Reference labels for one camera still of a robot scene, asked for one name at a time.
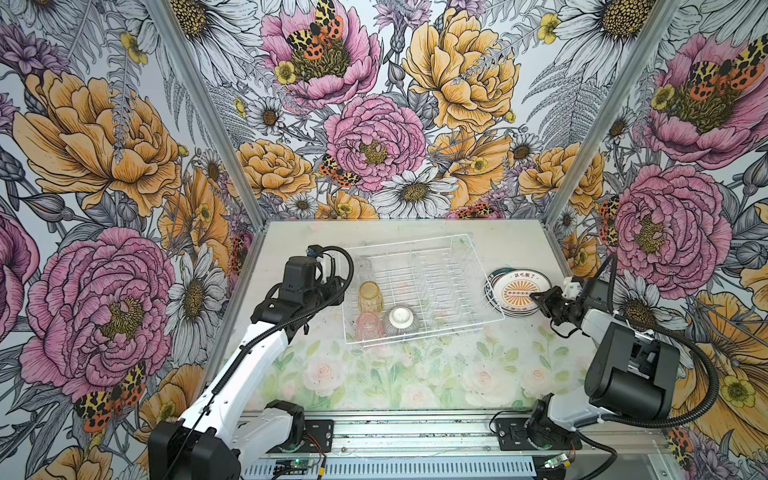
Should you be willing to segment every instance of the dish rack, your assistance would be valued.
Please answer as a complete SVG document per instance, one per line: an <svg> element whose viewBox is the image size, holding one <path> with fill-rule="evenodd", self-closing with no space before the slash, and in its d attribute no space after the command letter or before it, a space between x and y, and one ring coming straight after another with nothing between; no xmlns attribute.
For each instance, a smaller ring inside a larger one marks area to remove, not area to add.
<svg viewBox="0 0 768 480"><path fill-rule="evenodd" d="M348 344L374 346L449 335L481 329L505 318L485 298L488 277L468 234L350 247L347 251L355 264L355 275L342 304ZM413 327L408 333L356 338L356 322L362 313L359 288L368 281L379 285L383 311L378 315L383 324L389 321L393 308L411 310Z"/></svg>

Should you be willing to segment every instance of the table surface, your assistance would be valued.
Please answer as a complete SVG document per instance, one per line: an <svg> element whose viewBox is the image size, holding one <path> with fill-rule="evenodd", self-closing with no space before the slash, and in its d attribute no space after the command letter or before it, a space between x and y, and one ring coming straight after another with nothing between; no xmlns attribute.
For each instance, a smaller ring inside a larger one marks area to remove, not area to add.
<svg viewBox="0 0 768 480"><path fill-rule="evenodd" d="M308 244L357 247L469 234L486 273L531 268L553 285L563 275L537 220L386 220L272 222L229 338L242 339L253 308L283 277L288 257ZM594 344L565 340L540 313L483 329L383 346L347 345L340 307L318 313L267 373L248 404L284 399L318 410L522 407L549 392L581 388Z"/></svg>

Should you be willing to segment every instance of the clear glass cup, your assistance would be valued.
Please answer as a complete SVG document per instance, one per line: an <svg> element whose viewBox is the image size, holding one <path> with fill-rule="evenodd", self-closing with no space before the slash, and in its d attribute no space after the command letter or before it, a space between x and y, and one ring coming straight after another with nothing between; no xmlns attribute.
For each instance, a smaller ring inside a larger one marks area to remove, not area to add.
<svg viewBox="0 0 768 480"><path fill-rule="evenodd" d="M382 291L375 282L364 282L360 285L357 304L360 313L373 312L381 313L384 311L384 297Z"/></svg>

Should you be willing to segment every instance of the stack of plates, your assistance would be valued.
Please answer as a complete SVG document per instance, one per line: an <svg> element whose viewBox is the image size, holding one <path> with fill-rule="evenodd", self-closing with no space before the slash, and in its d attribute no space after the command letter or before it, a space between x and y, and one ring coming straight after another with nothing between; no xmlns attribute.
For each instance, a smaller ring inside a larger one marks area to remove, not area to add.
<svg viewBox="0 0 768 480"><path fill-rule="evenodd" d="M485 298L507 316L528 316L538 310L529 295L551 288L549 279L536 270L500 268L488 275Z"/></svg>

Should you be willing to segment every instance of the cable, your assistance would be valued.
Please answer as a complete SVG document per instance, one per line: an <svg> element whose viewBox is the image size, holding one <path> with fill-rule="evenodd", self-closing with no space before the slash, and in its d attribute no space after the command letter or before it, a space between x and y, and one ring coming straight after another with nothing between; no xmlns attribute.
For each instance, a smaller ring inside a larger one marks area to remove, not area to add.
<svg viewBox="0 0 768 480"><path fill-rule="evenodd" d="M611 258L611 277L608 280L608 305L613 304L613 295L614 295L614 289L613 285L616 283L616 263L617 263L617 257L615 253L612 253L610 255ZM595 275L595 277L600 275L600 271L605 268L605 263L600 267L600 270ZM710 357L704 353L702 349L699 348L699 346L693 341L686 338L684 335L680 335L678 332L675 332L673 330L666 329L662 327L661 325L653 325L650 323L641 322L636 319L630 319L625 318L620 315L616 315L615 318L626 320L629 323L634 324L635 326L639 326L640 328L644 329L651 329L656 333L661 333L662 335L666 335L670 337L671 339L677 340L679 343L682 343L686 347L690 349L690 351L698 357L698 359L702 362L704 369L707 371L707 393L704 395L704 398L701 399L698 405L693 407L691 410L688 411L688 413L684 413L683 415L679 415L676 417L672 417L671 419L661 419L661 420L640 420L640 419L634 419L630 416L625 415L603 415L603 420L608 420L611 422L617 422L617 423L623 423L625 425L631 425L635 427L641 427L644 429L671 429L672 427L677 427L680 425L685 425L686 423L690 423L695 419L698 419L703 414L707 413L707 411L712 408L712 405L717 401L717 396L720 394L720 378L717 376L717 370L715 369L715 365L712 363L712 360L710 360Z"/></svg>
<svg viewBox="0 0 768 480"><path fill-rule="evenodd" d="M495 414L494 414L494 415L491 417L491 421L490 421L490 422L488 422L488 430L490 430L492 434L494 434L494 435L498 435L498 432L496 432L496 431L493 429L493 421L494 421L494 420L496 420L496 418L497 418L499 415L501 415L502 413L519 413L519 414L525 415L525 414L528 414L528 413L531 413L531 412L533 412L533 410L532 410L532 409L499 410L498 412L496 412L496 413L495 413Z"/></svg>
<svg viewBox="0 0 768 480"><path fill-rule="evenodd" d="M197 427L197 424L200 423L200 420L203 419L203 415L209 410L210 404L214 402L214 396L210 397L210 400L208 400L208 403L203 407L203 409L200 411L200 416L197 417L197 420L194 421L194 424L192 425L192 428L187 433L187 436L184 437L184 440L181 442L181 446L179 447L179 451L176 453L176 456L174 457L173 461L170 463L168 468L165 471L165 475L163 475L162 480L166 480L170 473L173 471L174 466L176 466L176 462L178 462L179 457L181 457L181 453L184 451L184 446L187 444L187 441L190 439L190 435L192 435L192 432L194 432L195 428Z"/></svg>
<svg viewBox="0 0 768 480"><path fill-rule="evenodd" d="M600 475L601 473L603 473L606 470L608 470L608 468L611 465L613 465L614 462L616 462L616 458L618 458L619 454L616 452L616 450L614 448L609 447L608 445L603 445L600 442L596 442L593 439L590 439L585 434L583 434L583 433L581 433L579 431L576 431L576 435L578 435L578 438L580 438L582 442L587 443L589 445L592 445L596 449L600 449L600 450L602 450L604 452L608 452L608 453L611 454L611 456L608 457L608 459L605 462L603 462L602 465L597 467L592 472L587 473L586 475L584 475L583 477L579 478L578 480L592 480L593 478L596 478L598 475Z"/></svg>
<svg viewBox="0 0 768 480"><path fill-rule="evenodd" d="M232 365L230 365L230 368L228 368L227 371L224 372L224 374L221 376L221 379L217 382L217 384L211 390L211 392L214 395L218 395L219 393L221 393L221 390L223 390L224 386L232 378L232 375L234 375L235 371L237 370L237 367L240 366L243 360L245 360L245 357L250 353L251 349L258 342L261 342L262 340L266 339L268 336L272 335L275 332L279 332L280 330L285 329L288 326L292 326L294 323L298 323L303 319L310 318L311 316L318 313L320 310L326 308L331 303L336 302L339 298L342 297L342 295L344 295L344 292L346 292L346 289L348 289L349 285L352 283L352 277L353 277L353 274L355 273L355 264L352 262L352 257L349 255L349 253L347 253L346 250L340 247L321 247L319 251L315 252L315 254L319 256L320 254L329 252L329 251L341 253L346 258L346 261L349 264L349 275L347 275L347 278L344 280L344 283L342 284L341 289L338 292L336 292L336 295L322 302L320 305L307 309L302 313L297 313L295 316L292 316L288 320L278 323L275 326L271 326L269 329L265 330L256 338L252 339L245 345L241 346L240 353L237 354L237 357L235 357L235 360L232 362Z"/></svg>
<svg viewBox="0 0 768 480"><path fill-rule="evenodd" d="M245 357L250 353L251 349L261 342L262 340L266 339L268 336L272 335L275 332L279 332L280 330L286 328L287 326L291 326L294 323L298 323L299 321L311 318L313 315L318 313L320 310L326 308L331 303L336 302L339 298L342 297L344 292L349 288L349 285L352 283L352 277L355 273L355 264L352 262L352 257L349 255L349 253L344 250L341 247L320 247L318 251L313 251L314 257L317 258L321 254L325 252L339 252L341 253L345 258L349 265L349 274L344 279L344 283L342 283L341 289L336 292L336 295L332 296L331 298L327 299L326 301L322 302L320 305L315 306L311 309L307 309L303 313L297 313L295 316L292 316L288 320L285 320L284 322L278 323L275 326L271 326L269 329L262 332L260 335L256 336L256 338L249 341L247 344L240 347L240 353L237 354L237 357L235 357L235 360L232 362L232 365L230 365L230 368L227 369L227 371L221 376L221 379L217 382L217 384L211 389L211 396L210 400L208 400L208 403L203 407L203 409L200 411L200 416L197 417L197 420L195 420L195 423L192 425L192 428L187 433L187 436L184 437L184 440L181 442L181 445L179 446L179 451L174 457L174 460L170 463L167 470L165 471L165 475L163 475L162 480L167 480L168 475L173 471L174 466L176 465L176 462L178 461L179 457L181 456L181 453L184 451L184 447L187 445L187 442L189 441L190 436L192 435L192 432L195 431L195 428L197 427L197 424L200 423L200 420L203 418L203 415L210 409L210 405L214 402L214 398L216 398L216 395L221 393L224 386L227 384L227 382L230 381L232 378L232 375L234 375L235 370L237 370L237 367L240 366L240 364L243 362ZM277 283L270 288L270 291L267 293L265 298L271 298L272 295L277 291L278 288L282 283ZM315 443L317 447L319 448L319 443L317 443L317 440L315 440ZM320 466L320 471L324 471L325 467L325 459L326 456L323 454L323 464Z"/></svg>

